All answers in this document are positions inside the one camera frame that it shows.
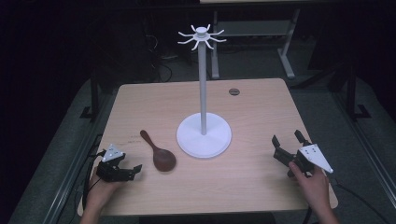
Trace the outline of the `grey metal rail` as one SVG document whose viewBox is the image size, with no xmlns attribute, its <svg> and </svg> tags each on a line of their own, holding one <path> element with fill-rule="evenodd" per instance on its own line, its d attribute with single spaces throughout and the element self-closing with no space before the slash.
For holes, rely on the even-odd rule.
<svg viewBox="0 0 396 224">
<path fill-rule="evenodd" d="M 74 192 L 74 186 L 78 182 L 81 170 L 90 155 L 90 149 L 95 143 L 99 143 L 99 135 L 104 131 L 105 120 L 109 116 L 109 110 L 114 103 L 112 95 L 99 97 L 99 108 L 95 118 L 83 119 L 85 128 L 79 135 L 80 140 L 76 147 L 71 148 L 71 163 L 65 169 L 63 181 L 57 189 L 49 211 L 45 216 L 43 224 L 57 224 L 67 205 L 70 195 Z"/>
<path fill-rule="evenodd" d="M 364 105 L 358 105 L 358 113 L 355 111 L 349 113 L 347 110 L 347 102 L 342 98 L 340 93 L 332 93 L 332 98 L 337 104 L 337 107 L 341 110 L 349 127 L 356 135 L 369 164 L 373 167 L 375 175 L 386 192 L 390 202 L 396 208 L 396 182 L 391 178 L 388 170 L 375 152 L 375 148 L 359 125 L 360 119 L 370 119 L 371 115 Z"/>
</svg>

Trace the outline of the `person's right hand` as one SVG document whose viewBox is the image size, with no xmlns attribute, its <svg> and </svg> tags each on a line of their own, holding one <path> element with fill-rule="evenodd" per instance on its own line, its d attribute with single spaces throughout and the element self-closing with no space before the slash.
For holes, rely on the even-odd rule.
<svg viewBox="0 0 396 224">
<path fill-rule="evenodd" d="M 317 215 L 331 211 L 329 180 L 322 170 L 314 166 L 313 174 L 310 177 L 306 177 L 293 161 L 289 163 L 289 168 L 295 175 L 304 198 L 313 211 Z"/>
</svg>

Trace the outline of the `white hook stand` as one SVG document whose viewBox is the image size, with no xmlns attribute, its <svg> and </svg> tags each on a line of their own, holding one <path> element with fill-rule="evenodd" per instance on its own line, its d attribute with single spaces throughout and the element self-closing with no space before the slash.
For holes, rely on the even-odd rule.
<svg viewBox="0 0 396 224">
<path fill-rule="evenodd" d="M 231 144 L 232 129 L 229 123 L 221 116 L 207 111 L 206 88 L 206 50 L 213 49 L 210 41 L 220 43 L 216 39 L 217 33 L 210 33 L 211 25 L 206 27 L 191 26 L 191 34 L 183 34 L 188 40 L 180 45 L 194 43 L 191 50 L 198 51 L 200 112 L 184 118 L 177 128 L 177 143 L 188 155 L 197 159 L 211 159 L 223 153 Z"/>
</svg>

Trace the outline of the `white metal desk frame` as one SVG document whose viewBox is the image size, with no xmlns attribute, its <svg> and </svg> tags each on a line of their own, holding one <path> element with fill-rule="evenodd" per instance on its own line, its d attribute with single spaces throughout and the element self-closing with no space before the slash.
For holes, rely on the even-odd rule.
<svg viewBox="0 0 396 224">
<path fill-rule="evenodd" d="M 213 14 L 213 31 L 223 30 L 220 36 L 283 36 L 285 42 L 282 48 L 277 50 L 279 60 L 288 79 L 295 79 L 295 74 L 288 59 L 288 50 L 292 40 L 297 21 L 299 19 L 300 9 L 293 11 L 289 20 L 277 21 L 220 21 L 217 11 Z"/>
</svg>

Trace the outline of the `person's left hand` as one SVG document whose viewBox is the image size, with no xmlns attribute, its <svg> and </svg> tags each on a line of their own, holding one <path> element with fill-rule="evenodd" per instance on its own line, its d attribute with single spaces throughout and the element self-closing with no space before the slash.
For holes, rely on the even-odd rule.
<svg viewBox="0 0 396 224">
<path fill-rule="evenodd" d="M 113 193 L 123 185 L 123 182 L 103 181 L 97 174 L 94 174 L 90 180 L 90 188 L 82 216 L 99 217 Z"/>
</svg>

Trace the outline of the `black metal stand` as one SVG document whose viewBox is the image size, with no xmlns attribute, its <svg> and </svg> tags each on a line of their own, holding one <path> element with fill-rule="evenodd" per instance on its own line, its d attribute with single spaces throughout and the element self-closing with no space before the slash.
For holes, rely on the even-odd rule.
<svg viewBox="0 0 396 224">
<path fill-rule="evenodd" d="M 99 113 L 99 88 L 96 77 L 92 77 L 90 80 L 91 87 L 91 105 L 85 106 L 82 113 L 80 114 L 81 119 L 89 119 L 94 122 Z"/>
<path fill-rule="evenodd" d="M 356 121 L 357 119 L 368 119 L 371 117 L 364 105 L 356 103 L 357 76 L 352 63 L 346 66 L 346 112 L 348 116 Z"/>
</svg>

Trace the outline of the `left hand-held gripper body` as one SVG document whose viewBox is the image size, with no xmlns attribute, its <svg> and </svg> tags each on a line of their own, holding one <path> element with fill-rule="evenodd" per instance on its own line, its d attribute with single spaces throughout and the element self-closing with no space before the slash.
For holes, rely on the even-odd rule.
<svg viewBox="0 0 396 224">
<path fill-rule="evenodd" d="M 126 154 L 110 144 L 102 153 L 102 159 L 97 166 L 96 174 L 106 182 L 125 182 L 134 180 L 136 168 L 121 169 L 119 164 Z"/>
</svg>

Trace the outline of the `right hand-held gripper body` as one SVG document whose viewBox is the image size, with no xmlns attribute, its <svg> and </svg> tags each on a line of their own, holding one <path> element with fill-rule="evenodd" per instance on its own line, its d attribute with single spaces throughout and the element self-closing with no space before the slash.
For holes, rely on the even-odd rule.
<svg viewBox="0 0 396 224">
<path fill-rule="evenodd" d="M 316 166 L 329 174 L 333 173 L 333 168 L 330 166 L 317 144 L 300 147 L 292 161 L 305 175 L 313 171 Z"/>
</svg>

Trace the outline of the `brown wooden rice spoon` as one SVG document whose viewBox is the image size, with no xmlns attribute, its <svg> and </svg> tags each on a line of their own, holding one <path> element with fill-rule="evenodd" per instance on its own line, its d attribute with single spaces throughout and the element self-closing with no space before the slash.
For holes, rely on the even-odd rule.
<svg viewBox="0 0 396 224">
<path fill-rule="evenodd" d="M 153 163 L 156 169 L 160 172 L 172 171 L 177 165 L 176 156 L 167 149 L 157 147 L 145 130 L 141 130 L 140 135 L 153 150 Z"/>
</svg>

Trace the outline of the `person's dark clothing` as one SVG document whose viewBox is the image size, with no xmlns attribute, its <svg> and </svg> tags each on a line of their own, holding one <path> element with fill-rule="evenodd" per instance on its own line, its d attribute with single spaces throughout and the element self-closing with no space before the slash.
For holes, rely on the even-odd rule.
<svg viewBox="0 0 396 224">
<path fill-rule="evenodd" d="M 139 224 L 276 224 L 271 213 L 141 217 Z"/>
</svg>

